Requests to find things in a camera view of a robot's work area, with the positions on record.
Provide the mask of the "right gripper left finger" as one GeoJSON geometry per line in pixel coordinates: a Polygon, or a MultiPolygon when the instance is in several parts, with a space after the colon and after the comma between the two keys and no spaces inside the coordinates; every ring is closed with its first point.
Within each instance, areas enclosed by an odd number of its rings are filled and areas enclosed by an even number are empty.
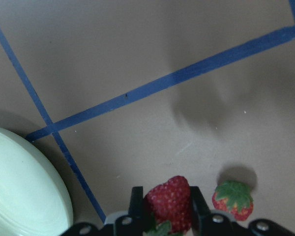
{"type": "Polygon", "coordinates": [[[131,190],[128,215],[135,220],[143,221],[146,216],[144,201],[144,189],[142,186],[135,186],[131,190]]]}

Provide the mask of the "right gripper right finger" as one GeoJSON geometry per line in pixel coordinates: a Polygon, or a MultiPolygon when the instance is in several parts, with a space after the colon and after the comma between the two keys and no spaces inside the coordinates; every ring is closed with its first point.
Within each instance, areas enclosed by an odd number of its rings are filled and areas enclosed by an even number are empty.
{"type": "Polygon", "coordinates": [[[190,187],[191,197],[191,228],[194,236],[207,236],[207,218],[211,211],[197,186],[190,187]]]}

